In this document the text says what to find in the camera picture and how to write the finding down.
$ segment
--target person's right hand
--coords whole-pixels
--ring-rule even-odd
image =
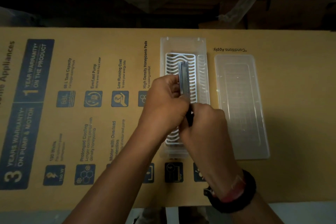
[[[225,113],[210,105],[192,104],[194,121],[180,125],[180,138],[216,196],[223,198],[243,178],[233,155]]]

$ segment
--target person's left hand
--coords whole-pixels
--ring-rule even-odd
[[[178,75],[155,79],[139,119],[139,126],[146,126],[162,141],[181,124],[189,109],[189,100],[180,97],[178,82]]]

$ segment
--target black watch strap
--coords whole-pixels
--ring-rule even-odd
[[[210,186],[204,189],[204,196],[207,196],[212,206],[221,213],[234,213],[244,209],[250,204],[254,194],[256,192],[257,186],[254,177],[247,171],[243,170],[245,179],[245,189],[240,197],[229,203],[221,202],[217,197],[213,197],[211,194],[212,189]]]

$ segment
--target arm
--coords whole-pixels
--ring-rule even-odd
[[[125,223],[151,160],[188,111],[178,81],[174,75],[153,81],[134,133],[64,224]]]
[[[237,193],[235,185],[244,175],[233,154],[224,112],[200,103],[193,104],[192,109],[194,123],[188,127],[186,119],[183,120],[181,140],[215,196],[227,198],[229,192],[235,191],[234,199],[238,198],[242,192]],[[237,224],[283,223],[258,193],[248,206],[231,217]]]

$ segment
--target translucent plastic box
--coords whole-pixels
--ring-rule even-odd
[[[162,37],[160,76],[178,74],[178,62],[189,62],[191,103],[210,104],[207,49],[205,38]],[[160,155],[165,158],[186,158],[188,152],[176,128],[162,143]]]
[[[217,55],[215,65],[219,107],[225,112],[235,158],[269,158],[253,56]]]

